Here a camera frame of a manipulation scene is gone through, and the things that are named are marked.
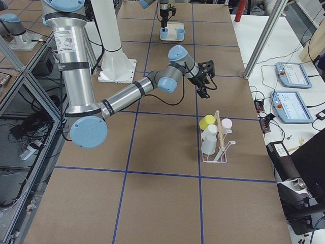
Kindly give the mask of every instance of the small robot arm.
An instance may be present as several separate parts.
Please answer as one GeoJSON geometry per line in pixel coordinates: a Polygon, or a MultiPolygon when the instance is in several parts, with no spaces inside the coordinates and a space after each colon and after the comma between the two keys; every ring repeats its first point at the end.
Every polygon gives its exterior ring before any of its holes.
{"type": "MultiPolygon", "coordinates": [[[[143,9],[148,8],[151,4],[153,4],[156,0],[139,0],[143,9]]],[[[167,22],[170,20],[172,16],[176,14],[175,6],[169,4],[169,0],[159,0],[159,8],[160,8],[160,16],[161,16],[161,27],[163,31],[167,27],[167,22]]]]}
{"type": "Polygon", "coordinates": [[[156,89],[172,93],[182,76],[197,86],[202,98],[209,98],[205,84],[214,77],[213,61],[196,64],[187,50],[174,46],[168,53],[170,63],[164,70],[152,71],[116,94],[96,102],[83,37],[86,19],[82,0],[41,0],[46,23],[53,28],[69,99],[66,117],[71,140],[82,148],[94,148],[107,137],[106,118],[156,89]]]}

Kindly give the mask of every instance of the blue joint cap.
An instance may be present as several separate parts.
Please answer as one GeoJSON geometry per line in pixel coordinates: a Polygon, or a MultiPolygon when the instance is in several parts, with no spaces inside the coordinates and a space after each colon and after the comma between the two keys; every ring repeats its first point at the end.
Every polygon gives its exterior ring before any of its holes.
{"type": "Polygon", "coordinates": [[[75,12],[83,7],[85,0],[44,0],[50,7],[62,12],[75,12]]]}
{"type": "Polygon", "coordinates": [[[82,148],[94,148],[105,141],[108,129],[105,121],[97,116],[78,119],[70,129],[72,141],[82,148]]]}
{"type": "Polygon", "coordinates": [[[160,78],[158,81],[158,88],[163,90],[166,93],[173,93],[177,87],[176,80],[170,77],[160,78]]]}
{"type": "Polygon", "coordinates": [[[5,22],[10,23],[19,23],[20,19],[15,14],[3,14],[0,16],[0,19],[5,22]]]}
{"type": "Polygon", "coordinates": [[[43,25],[45,25],[46,27],[50,27],[47,23],[44,17],[42,17],[42,21],[43,21],[43,25]]]}
{"type": "Polygon", "coordinates": [[[145,0],[139,0],[139,3],[141,4],[141,7],[143,9],[146,9],[149,7],[149,4],[145,0]]]}
{"type": "Polygon", "coordinates": [[[187,50],[181,46],[181,45],[176,45],[174,47],[171,48],[171,50],[169,50],[168,52],[168,59],[170,61],[179,61],[182,58],[185,58],[186,55],[188,54],[187,50]]]}
{"type": "Polygon", "coordinates": [[[8,9],[8,5],[4,0],[1,0],[1,3],[4,5],[4,9],[2,10],[8,9]]]}

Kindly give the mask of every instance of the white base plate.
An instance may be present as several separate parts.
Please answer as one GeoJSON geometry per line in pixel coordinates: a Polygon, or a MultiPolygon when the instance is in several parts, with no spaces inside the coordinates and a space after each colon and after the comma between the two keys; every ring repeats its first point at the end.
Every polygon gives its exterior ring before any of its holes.
{"type": "Polygon", "coordinates": [[[167,29],[168,29],[168,37],[166,39],[160,38],[162,41],[174,41],[174,42],[181,42],[183,40],[177,40],[176,35],[176,29],[185,29],[184,23],[179,22],[168,22],[167,23],[167,29]]]}
{"type": "MultiPolygon", "coordinates": [[[[29,35],[31,36],[32,40],[38,40],[42,38],[42,35],[39,34],[29,34],[29,35]]],[[[9,43],[9,47],[15,51],[32,51],[33,48],[36,46],[36,44],[38,44],[38,42],[30,42],[28,44],[16,44],[15,40],[12,40],[9,43]]]]}
{"type": "Polygon", "coordinates": [[[134,73],[136,70],[137,60],[136,59],[129,59],[129,61],[132,63],[133,69],[127,70],[122,76],[117,77],[116,79],[112,79],[108,75],[110,73],[110,70],[102,70],[100,72],[100,75],[98,77],[98,81],[100,82],[114,82],[114,83],[132,83],[134,73]]]}

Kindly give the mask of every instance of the red cylinder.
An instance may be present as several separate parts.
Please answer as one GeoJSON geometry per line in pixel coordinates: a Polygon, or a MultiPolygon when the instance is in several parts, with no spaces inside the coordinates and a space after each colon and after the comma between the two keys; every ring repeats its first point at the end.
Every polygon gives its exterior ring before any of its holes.
{"type": "Polygon", "coordinates": [[[244,13],[246,3],[247,3],[246,0],[240,0],[239,5],[238,5],[237,14],[236,14],[236,17],[235,17],[235,22],[240,21],[240,18],[242,17],[242,15],[244,13]]]}

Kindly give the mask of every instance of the yellow cup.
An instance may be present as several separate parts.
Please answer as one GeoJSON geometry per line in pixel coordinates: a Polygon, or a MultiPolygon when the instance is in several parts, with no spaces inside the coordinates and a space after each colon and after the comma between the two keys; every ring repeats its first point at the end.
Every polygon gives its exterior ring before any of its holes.
{"type": "Polygon", "coordinates": [[[205,130],[208,125],[214,124],[215,119],[212,115],[206,115],[203,119],[200,120],[199,126],[201,130],[205,130]]]}

